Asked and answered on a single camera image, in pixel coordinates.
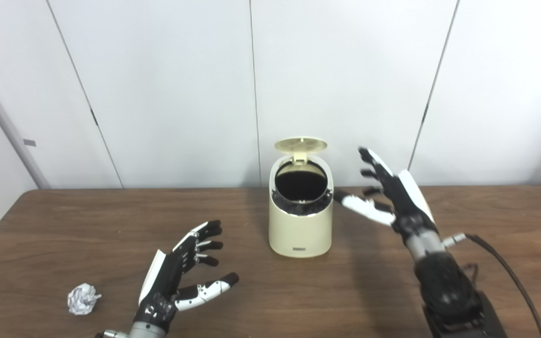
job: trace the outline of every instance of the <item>robotic hand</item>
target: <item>robotic hand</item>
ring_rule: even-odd
[[[364,162],[364,177],[381,183],[363,192],[365,197],[383,194],[393,203],[363,200],[335,191],[335,200],[370,220],[388,225],[402,236],[415,261],[415,275],[421,284],[423,311],[434,338],[506,338],[494,308],[487,297],[475,289],[454,257],[446,251],[457,240],[442,242],[433,216],[415,180],[406,170],[394,175],[374,152],[359,148]]]
[[[178,288],[181,276],[198,263],[218,265],[217,259],[201,252],[223,248],[222,242],[207,240],[222,232],[221,221],[208,221],[191,229],[170,254],[158,250],[141,288],[131,333],[106,330],[96,338],[164,338],[177,311],[200,306],[228,291],[239,281],[235,272],[218,280]]]

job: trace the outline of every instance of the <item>black cable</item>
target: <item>black cable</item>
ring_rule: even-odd
[[[541,319],[540,319],[540,315],[538,314],[537,310],[535,309],[535,306],[534,306],[534,304],[532,302],[532,298],[530,298],[530,295],[527,293],[526,289],[521,284],[521,281],[519,280],[517,275],[515,275],[515,272],[513,272],[513,269],[511,269],[509,267],[509,265],[506,263],[504,258],[500,254],[498,254],[496,249],[494,249],[492,246],[490,246],[490,244],[488,244],[485,240],[481,239],[481,237],[479,237],[477,235],[468,235],[468,234],[464,234],[464,235],[468,239],[470,239],[473,242],[479,244],[479,246],[481,246],[482,248],[487,250],[487,252],[492,254],[494,257],[496,257],[496,259],[500,262],[500,264],[502,264],[502,266],[504,267],[506,272],[509,273],[509,276],[511,278],[513,278],[513,282],[515,282],[515,285],[517,285],[517,288],[521,292],[521,295],[523,295],[523,298],[526,300],[526,303],[529,306],[530,311],[532,312],[532,315],[533,315],[534,320],[535,320],[535,324],[537,325],[537,328],[538,328],[538,330],[540,332],[540,336],[541,336]]]

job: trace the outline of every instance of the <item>open lid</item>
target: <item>open lid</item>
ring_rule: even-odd
[[[275,148],[282,153],[294,154],[294,164],[303,164],[308,162],[306,154],[324,150],[327,148],[327,143],[314,137],[294,137],[275,143]]]

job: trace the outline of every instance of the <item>robotic finger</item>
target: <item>robotic finger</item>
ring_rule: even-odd
[[[182,287],[178,290],[174,306],[178,311],[185,311],[203,305],[231,289],[237,282],[239,282],[238,274],[231,272],[218,280]]]

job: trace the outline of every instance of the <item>trash can lid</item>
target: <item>trash can lid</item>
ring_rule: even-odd
[[[327,148],[327,143],[314,137],[294,137],[275,143],[275,148],[286,154],[313,154]]]

